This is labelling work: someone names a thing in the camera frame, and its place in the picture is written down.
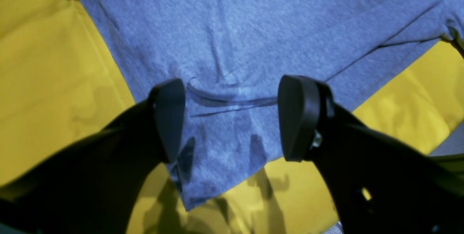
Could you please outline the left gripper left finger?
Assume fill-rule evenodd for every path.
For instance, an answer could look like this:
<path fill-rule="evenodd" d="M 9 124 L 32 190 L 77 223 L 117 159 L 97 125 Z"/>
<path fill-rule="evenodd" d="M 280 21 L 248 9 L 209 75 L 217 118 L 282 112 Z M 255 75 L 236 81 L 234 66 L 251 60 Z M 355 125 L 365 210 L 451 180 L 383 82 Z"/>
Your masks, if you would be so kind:
<path fill-rule="evenodd" d="M 147 176 L 177 160 L 185 114 L 181 79 L 101 131 L 1 186 L 1 228 L 28 234 L 124 234 Z"/>

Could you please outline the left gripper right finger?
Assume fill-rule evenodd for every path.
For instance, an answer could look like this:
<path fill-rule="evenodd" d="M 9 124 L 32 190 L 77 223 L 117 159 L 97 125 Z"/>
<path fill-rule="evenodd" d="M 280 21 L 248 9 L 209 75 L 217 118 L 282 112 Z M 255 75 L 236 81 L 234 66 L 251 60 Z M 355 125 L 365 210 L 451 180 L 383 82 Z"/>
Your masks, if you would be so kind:
<path fill-rule="evenodd" d="M 278 88 L 283 156 L 313 162 L 345 234 L 462 234 L 463 155 L 425 156 L 368 128 L 330 87 L 284 75 Z"/>

